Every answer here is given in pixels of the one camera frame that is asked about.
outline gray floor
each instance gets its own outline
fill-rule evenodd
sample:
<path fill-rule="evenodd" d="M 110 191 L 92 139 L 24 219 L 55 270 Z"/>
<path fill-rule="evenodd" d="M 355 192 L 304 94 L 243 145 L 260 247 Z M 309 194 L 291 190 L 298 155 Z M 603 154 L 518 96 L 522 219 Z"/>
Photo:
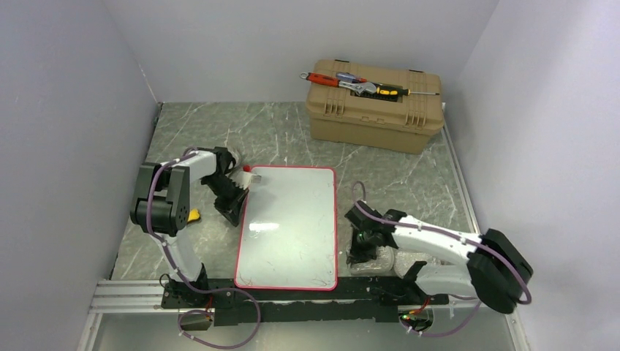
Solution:
<path fill-rule="evenodd" d="M 349 276 L 345 263 L 350 227 L 344 214 L 351 208 L 350 186 L 366 184 L 368 204 L 383 212 L 405 211 L 425 222 L 469 231 L 446 141 L 431 139 L 421 155 L 312 140 L 303 103 L 164 104 L 147 160 L 175 158 L 188 146 L 232 146 L 250 165 L 314 165 L 336 170 L 339 276 Z M 192 184 L 191 205 L 202 214 L 188 231 L 211 278 L 232 278 L 239 228 L 228 225 L 213 208 L 206 186 Z M 155 279 L 167 267 L 156 244 L 129 223 L 113 279 Z"/>

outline whiteboard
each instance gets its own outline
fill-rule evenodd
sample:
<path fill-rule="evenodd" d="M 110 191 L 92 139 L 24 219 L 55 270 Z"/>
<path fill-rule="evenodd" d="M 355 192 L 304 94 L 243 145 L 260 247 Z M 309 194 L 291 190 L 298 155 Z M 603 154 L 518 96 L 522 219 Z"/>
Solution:
<path fill-rule="evenodd" d="M 253 289 L 336 287 L 336 174 L 257 166 L 243 215 L 235 284 Z"/>

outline white wall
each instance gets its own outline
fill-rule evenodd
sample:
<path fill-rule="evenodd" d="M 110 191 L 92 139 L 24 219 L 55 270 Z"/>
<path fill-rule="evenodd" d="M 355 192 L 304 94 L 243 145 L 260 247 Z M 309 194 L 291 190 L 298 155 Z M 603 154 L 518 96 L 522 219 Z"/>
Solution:
<path fill-rule="evenodd" d="M 302 101 L 318 59 L 421 69 L 449 89 L 498 0 L 105 0 L 158 101 Z"/>
<path fill-rule="evenodd" d="M 483 229 L 534 267 L 533 350 L 620 345 L 620 4 L 501 1 L 448 126 Z"/>
<path fill-rule="evenodd" d="M 75 350 L 156 103 L 101 1 L 0 5 L 0 349 Z"/>

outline tan toolbox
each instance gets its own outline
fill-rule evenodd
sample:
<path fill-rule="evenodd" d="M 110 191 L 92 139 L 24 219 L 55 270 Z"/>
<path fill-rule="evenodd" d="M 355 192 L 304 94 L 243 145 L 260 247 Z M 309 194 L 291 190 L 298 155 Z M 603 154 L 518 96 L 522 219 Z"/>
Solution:
<path fill-rule="evenodd" d="M 335 77 L 348 72 L 370 82 L 411 91 L 441 93 L 437 75 L 406 69 L 385 69 L 347 61 L 321 60 L 315 73 Z M 444 126 L 442 95 L 411 94 L 397 101 L 359 97 L 345 88 L 312 83 L 306 100 L 310 135 L 314 139 L 352 143 L 419 154 Z"/>

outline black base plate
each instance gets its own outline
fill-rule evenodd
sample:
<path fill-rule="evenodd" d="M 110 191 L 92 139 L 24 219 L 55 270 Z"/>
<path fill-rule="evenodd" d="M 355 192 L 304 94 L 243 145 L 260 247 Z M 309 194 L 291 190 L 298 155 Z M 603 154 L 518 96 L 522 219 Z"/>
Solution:
<path fill-rule="evenodd" d="M 232 279 L 209 279 L 211 289 L 236 287 Z M 339 277 L 331 291 L 244 289 L 260 303 L 262 322 L 297 322 L 307 320 L 357 320 L 374 318 L 376 322 L 395 322 L 397 306 L 421 305 L 417 287 L 396 276 Z M 315 300 L 355 300 L 353 303 L 312 303 Z M 277 303 L 277 301 L 297 301 Z M 435 295 L 433 305 L 448 304 L 447 295 Z M 256 310 L 241 294 L 213 294 L 215 326 L 255 322 Z M 164 309 L 187 309 L 183 301 L 163 297 Z"/>

